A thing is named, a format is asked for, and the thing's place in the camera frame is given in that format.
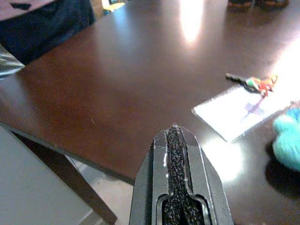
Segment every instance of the white notepad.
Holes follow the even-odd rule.
[[[194,107],[192,112],[230,142],[289,103],[287,96],[275,92],[262,98],[235,86]]]

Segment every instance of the dark blue fabric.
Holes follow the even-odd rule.
[[[0,22],[0,43],[23,64],[94,23],[89,0],[58,0]]]

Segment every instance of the turquoise plush toy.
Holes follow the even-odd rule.
[[[277,160],[286,167],[300,172],[300,108],[292,108],[274,120],[278,134],[273,143]]]

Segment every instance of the gray floor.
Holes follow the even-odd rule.
[[[133,186],[75,159],[69,160],[74,162],[86,181],[116,214],[116,225],[128,225]]]

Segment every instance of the dark wooden table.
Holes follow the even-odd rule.
[[[131,183],[154,135],[177,123],[220,173],[236,224],[298,224],[299,174],[271,155],[272,121],[225,143],[191,109],[232,86],[225,72],[291,68],[299,8],[295,0],[247,13],[227,11],[225,0],[131,1],[0,82],[0,122]]]

